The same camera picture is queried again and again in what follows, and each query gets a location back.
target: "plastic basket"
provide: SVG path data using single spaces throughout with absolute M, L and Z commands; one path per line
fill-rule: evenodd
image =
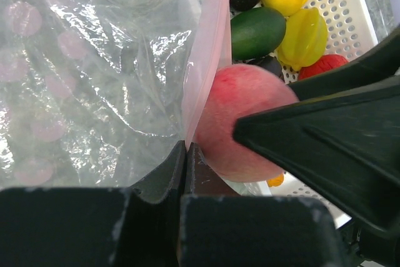
M 319 9 L 328 26 L 329 39 L 325 54 L 340 54 L 351 61 L 378 43 L 365 0 L 309 0 L 305 8 L 311 7 Z M 283 69 L 286 83 L 297 80 L 298 74 L 290 67 L 283 66 Z M 229 184 L 240 189 L 237 184 Z M 242 185 L 242 193 L 244 187 L 249 193 L 255 195 L 271 195 L 272 193 L 273 195 L 318 198 L 334 216 L 337 227 L 350 220 L 348 215 L 288 173 L 285 174 L 285 180 L 279 187 L 268 188 L 266 182 L 248 183 Z

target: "white basket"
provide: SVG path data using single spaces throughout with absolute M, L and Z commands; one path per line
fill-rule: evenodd
M 309 0 L 305 8 L 311 7 L 319 9 L 328 26 L 329 39 L 325 54 L 340 54 L 351 61 L 378 43 L 365 0 Z M 298 74 L 290 67 L 284 66 L 283 73 L 286 83 L 296 81 L 298 78 Z M 236 190 L 243 190 L 243 185 L 240 187 L 236 183 L 228 184 Z M 315 197 L 322 200 L 329 208 L 337 227 L 350 220 L 348 215 L 288 173 L 285 174 L 283 184 L 276 188 L 268 189 L 266 182 L 248 183 L 245 187 L 251 194 L 256 195 L 271 195 L 272 193 L 273 195 Z

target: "ziplock bag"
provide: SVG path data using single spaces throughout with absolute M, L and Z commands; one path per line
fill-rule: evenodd
M 0 188 L 135 183 L 177 141 L 189 145 L 231 57 L 229 0 L 0 10 Z

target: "red fruit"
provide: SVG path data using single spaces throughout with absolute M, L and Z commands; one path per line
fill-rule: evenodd
M 322 56 L 315 64 L 301 68 L 299 73 L 299 81 L 311 76 L 324 73 L 326 71 L 336 69 L 347 64 L 348 61 L 338 54 L 327 54 Z
M 296 102 L 293 91 L 269 71 L 246 64 L 220 69 L 195 135 L 207 164 L 220 177 L 235 182 L 279 176 L 279 166 L 233 140 L 233 127 L 240 117 Z

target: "green avocado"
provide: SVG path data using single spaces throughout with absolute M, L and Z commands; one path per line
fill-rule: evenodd
M 255 8 L 231 20 L 232 58 L 259 59 L 273 52 L 282 42 L 286 20 L 275 9 Z

